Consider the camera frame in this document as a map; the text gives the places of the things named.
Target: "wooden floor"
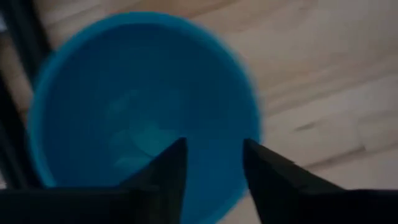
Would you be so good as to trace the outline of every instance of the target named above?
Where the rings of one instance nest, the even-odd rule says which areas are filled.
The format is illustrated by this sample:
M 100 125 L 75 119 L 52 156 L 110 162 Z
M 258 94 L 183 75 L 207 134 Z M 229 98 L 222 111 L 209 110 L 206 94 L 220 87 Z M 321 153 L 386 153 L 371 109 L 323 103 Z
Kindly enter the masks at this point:
M 347 188 L 398 187 L 398 1 L 35 1 L 55 48 L 118 12 L 167 12 L 201 24 L 251 71 L 266 146 Z M 0 54 L 25 116 L 32 91 L 7 35 Z M 253 212 L 245 198 L 223 223 L 247 223 Z

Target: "blue plastic bowl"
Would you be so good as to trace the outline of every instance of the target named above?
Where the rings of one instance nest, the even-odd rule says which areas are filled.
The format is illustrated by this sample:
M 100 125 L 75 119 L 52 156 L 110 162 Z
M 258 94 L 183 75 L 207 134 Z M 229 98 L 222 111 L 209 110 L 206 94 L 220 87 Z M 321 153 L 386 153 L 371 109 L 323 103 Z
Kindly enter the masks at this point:
M 246 188 L 244 138 L 259 140 L 245 72 L 211 35 L 174 16 L 99 21 L 45 64 L 29 115 L 47 187 L 114 186 L 181 136 L 188 141 L 182 223 L 214 223 Z

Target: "black metal bar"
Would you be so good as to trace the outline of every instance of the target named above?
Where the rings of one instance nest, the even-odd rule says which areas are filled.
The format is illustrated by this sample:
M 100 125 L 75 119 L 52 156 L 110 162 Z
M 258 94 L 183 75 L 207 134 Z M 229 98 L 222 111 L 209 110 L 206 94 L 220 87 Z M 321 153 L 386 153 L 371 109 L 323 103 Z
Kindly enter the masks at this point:
M 27 135 L 14 102 L 0 78 L 0 169 L 8 188 L 41 187 L 27 152 Z
M 1 11 L 30 81 L 51 52 L 44 29 L 31 0 L 2 0 Z

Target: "bowl rim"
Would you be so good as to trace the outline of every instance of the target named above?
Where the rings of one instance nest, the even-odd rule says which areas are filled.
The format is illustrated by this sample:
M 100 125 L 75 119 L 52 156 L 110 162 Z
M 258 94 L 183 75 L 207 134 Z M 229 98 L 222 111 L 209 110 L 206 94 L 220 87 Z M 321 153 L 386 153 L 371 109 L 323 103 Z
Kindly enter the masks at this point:
M 246 76 L 246 69 L 238 63 L 234 58 L 233 54 L 230 53 L 225 45 L 223 45 L 214 35 L 210 34 L 206 30 L 198 27 L 186 19 L 177 16 L 171 16 L 160 12 L 128 12 L 123 14 L 116 14 L 107 17 L 103 20 L 95 22 L 94 24 L 84 28 L 77 34 L 73 35 L 66 43 L 64 43 L 59 50 L 54 52 L 42 65 L 39 76 L 34 82 L 34 99 L 32 101 L 31 109 L 28 113 L 27 130 L 29 135 L 29 147 L 28 151 L 31 156 L 33 167 L 39 176 L 39 179 L 45 185 L 45 187 L 56 187 L 57 183 L 47 165 L 46 157 L 42 149 L 42 120 L 43 112 L 45 108 L 45 99 L 48 96 L 49 87 L 52 85 L 57 71 L 64 64 L 70 56 L 73 55 L 76 50 L 82 47 L 91 39 L 94 39 L 97 35 L 111 29 L 117 28 L 124 25 L 133 24 L 147 24 L 147 25 L 158 25 L 168 29 L 176 30 L 177 32 L 183 32 L 190 36 L 200 37 L 201 41 L 204 41 L 209 48 L 215 50 L 217 57 L 223 58 L 226 63 L 231 64 L 239 70 L 239 81 L 247 88 L 249 96 L 252 99 L 251 106 L 254 109 L 256 116 L 256 141 L 261 140 L 261 117 L 259 116 L 259 110 L 256 104 L 256 95 L 254 90 L 251 88 L 250 78 Z M 247 189 L 246 183 L 242 183 L 241 186 L 237 186 L 235 193 L 230 196 L 224 204 L 214 211 L 210 216 L 204 218 L 200 223 L 216 223 L 222 219 L 228 211 L 234 207 L 234 205 L 240 200 L 245 194 Z

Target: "blue bowl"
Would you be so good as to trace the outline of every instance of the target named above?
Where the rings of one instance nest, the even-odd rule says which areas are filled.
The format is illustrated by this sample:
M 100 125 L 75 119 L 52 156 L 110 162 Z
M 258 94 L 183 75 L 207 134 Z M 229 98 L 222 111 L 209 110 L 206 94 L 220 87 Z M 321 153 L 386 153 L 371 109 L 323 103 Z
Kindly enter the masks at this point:
M 50 57 L 30 153 L 47 187 L 115 186 L 185 136 L 182 223 L 214 223 L 243 195 L 243 139 L 259 140 L 259 124 L 245 72 L 214 37 L 135 12 L 89 26 Z

